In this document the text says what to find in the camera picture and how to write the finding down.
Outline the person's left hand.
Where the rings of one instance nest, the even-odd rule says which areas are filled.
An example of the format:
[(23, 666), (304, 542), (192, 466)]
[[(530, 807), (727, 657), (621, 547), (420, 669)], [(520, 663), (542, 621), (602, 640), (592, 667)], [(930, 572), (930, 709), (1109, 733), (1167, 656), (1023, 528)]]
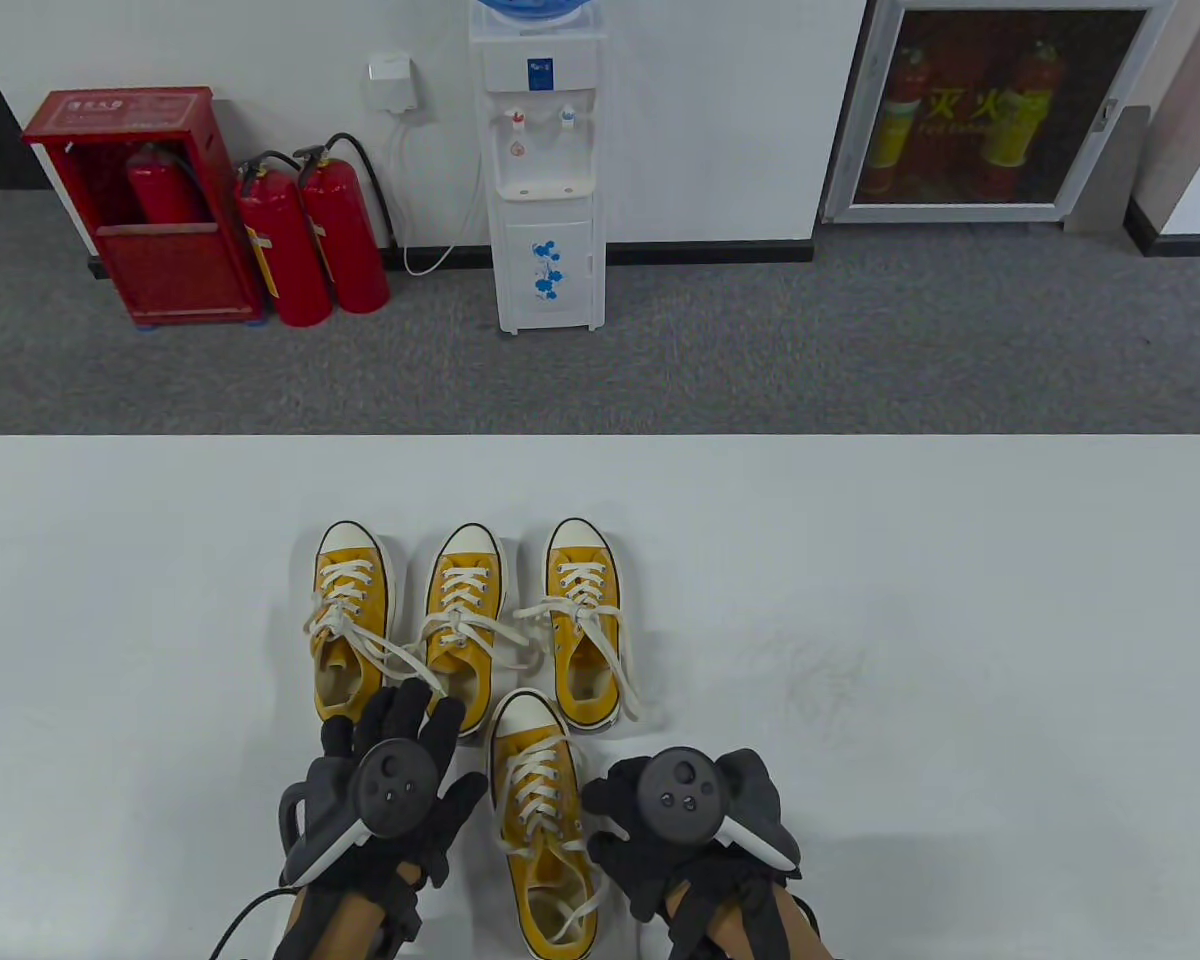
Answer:
[(418, 937), (421, 892), (448, 882), (490, 792), (481, 772), (448, 778), (464, 713), (412, 678), (372, 695), (358, 721), (324, 722), (320, 756), (280, 800), (280, 883), (298, 896), (276, 956), (395, 956)]

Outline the person's right hand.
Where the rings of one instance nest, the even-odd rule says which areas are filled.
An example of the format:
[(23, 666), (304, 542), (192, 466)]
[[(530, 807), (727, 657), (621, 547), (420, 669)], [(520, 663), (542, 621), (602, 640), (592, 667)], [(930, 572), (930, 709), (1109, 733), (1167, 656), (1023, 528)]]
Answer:
[(649, 763), (649, 755), (618, 760), (581, 790), (583, 810), (622, 830), (592, 833), (587, 854), (626, 895), (637, 920), (672, 919), (676, 910), (668, 901), (677, 893), (698, 913), (709, 908), (715, 914), (737, 902), (758, 902), (760, 890), (770, 884), (786, 887), (800, 878), (800, 869), (780, 870), (738, 846), (672, 844), (656, 836), (637, 804), (638, 778)]

